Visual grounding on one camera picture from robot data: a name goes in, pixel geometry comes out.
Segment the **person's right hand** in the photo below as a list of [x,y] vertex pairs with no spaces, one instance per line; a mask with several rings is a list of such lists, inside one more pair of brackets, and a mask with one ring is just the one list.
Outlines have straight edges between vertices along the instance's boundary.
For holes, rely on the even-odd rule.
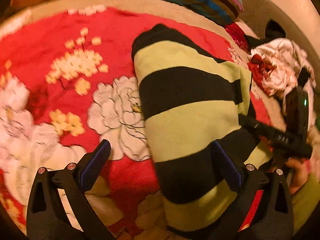
[[294,195],[308,181],[310,174],[310,161],[304,158],[289,158],[285,165],[293,169],[293,176],[289,185],[289,193]]

